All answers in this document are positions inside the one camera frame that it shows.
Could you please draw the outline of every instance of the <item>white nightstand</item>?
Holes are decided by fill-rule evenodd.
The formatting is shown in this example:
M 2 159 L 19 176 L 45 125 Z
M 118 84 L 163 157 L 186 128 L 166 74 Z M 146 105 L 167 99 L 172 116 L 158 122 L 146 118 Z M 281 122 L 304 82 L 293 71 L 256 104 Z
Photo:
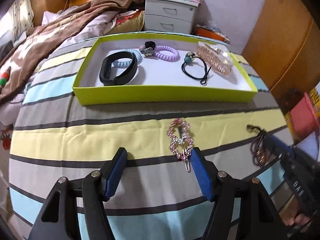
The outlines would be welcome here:
M 185 0 L 146 0 L 144 30 L 190 34 L 198 4 Z

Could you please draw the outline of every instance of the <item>pink bin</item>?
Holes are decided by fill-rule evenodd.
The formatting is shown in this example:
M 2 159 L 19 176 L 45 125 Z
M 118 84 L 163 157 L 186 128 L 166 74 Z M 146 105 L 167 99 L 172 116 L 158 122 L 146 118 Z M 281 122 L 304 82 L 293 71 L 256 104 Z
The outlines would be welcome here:
M 301 140 L 305 139 L 320 126 L 307 93 L 304 93 L 303 99 L 290 111 L 290 117 L 292 128 Z

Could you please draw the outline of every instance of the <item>striped tablecloth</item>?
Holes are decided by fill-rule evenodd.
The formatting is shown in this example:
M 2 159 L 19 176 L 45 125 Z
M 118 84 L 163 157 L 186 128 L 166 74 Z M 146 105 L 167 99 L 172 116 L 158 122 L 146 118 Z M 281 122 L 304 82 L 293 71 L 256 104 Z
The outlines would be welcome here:
M 41 65 L 19 113 L 12 136 L 9 177 L 16 225 L 25 238 L 42 203 L 61 176 L 83 178 L 111 160 L 119 147 L 129 152 L 114 197 L 105 210 L 119 239 L 197 239 L 204 233 L 213 203 L 202 196 L 194 172 L 187 173 L 169 150 L 170 122 L 191 124 L 194 146 L 219 170 L 238 179 L 258 177 L 276 207 L 292 192 L 280 163 L 263 168 L 252 163 L 251 123 L 292 143 L 285 119 L 257 73 L 246 64 L 259 92 L 247 104 L 158 102 L 83 107 L 72 83 L 95 39 L 54 52 Z M 88 239 L 82 199 L 77 200 L 83 240 Z M 240 200 L 234 203 L 230 239 L 234 237 Z

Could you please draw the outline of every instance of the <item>metal bolt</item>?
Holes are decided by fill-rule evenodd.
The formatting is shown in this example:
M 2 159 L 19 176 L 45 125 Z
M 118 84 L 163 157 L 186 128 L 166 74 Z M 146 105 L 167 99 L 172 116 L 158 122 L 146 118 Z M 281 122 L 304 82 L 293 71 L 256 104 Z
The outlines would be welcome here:
M 66 178 L 66 177 L 60 177 L 60 178 L 58 179 L 58 182 L 59 182 L 60 184 L 65 183 L 66 181 L 67 181 L 67 178 Z
M 99 177 L 100 176 L 100 171 L 91 172 L 91 176 L 94 177 L 94 178 Z
M 225 171 L 218 171 L 218 176 L 220 178 L 225 178 L 227 176 L 227 173 Z
M 254 184 L 259 184 L 260 183 L 260 180 L 258 178 L 252 178 L 251 181 L 254 183 Z

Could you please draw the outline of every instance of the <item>black elastic band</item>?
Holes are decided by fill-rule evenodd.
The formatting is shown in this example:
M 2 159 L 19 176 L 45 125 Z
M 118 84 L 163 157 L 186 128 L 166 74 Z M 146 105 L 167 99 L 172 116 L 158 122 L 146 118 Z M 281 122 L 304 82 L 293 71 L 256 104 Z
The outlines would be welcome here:
M 110 70 L 111 64 L 118 59 L 121 58 L 130 58 L 132 62 L 129 67 L 125 71 L 123 71 L 119 76 L 116 76 L 113 80 L 110 80 Z M 100 81 L 105 86 L 119 86 L 127 84 L 134 75 L 136 74 L 138 69 L 138 62 L 136 55 L 134 53 L 128 51 L 120 51 L 106 57 L 101 66 L 100 70 Z
M 205 85 L 205 84 L 207 83 L 208 75 L 209 75 L 209 71 L 210 71 L 211 67 L 210 67 L 209 70 L 208 70 L 207 64 L 204 62 L 204 60 L 203 60 L 202 58 L 200 58 L 200 57 L 196 57 L 196 58 L 201 59 L 202 62 L 203 62 L 203 64 L 204 64 L 204 76 L 203 76 L 202 78 L 197 78 L 197 77 L 195 77 L 195 76 L 190 75 L 190 74 L 186 71 L 186 63 L 185 63 L 185 62 L 182 64 L 181 69 L 182 69 L 182 71 L 183 71 L 188 77 L 193 78 L 193 79 L 195 79 L 195 80 L 200 80 L 201 85 Z

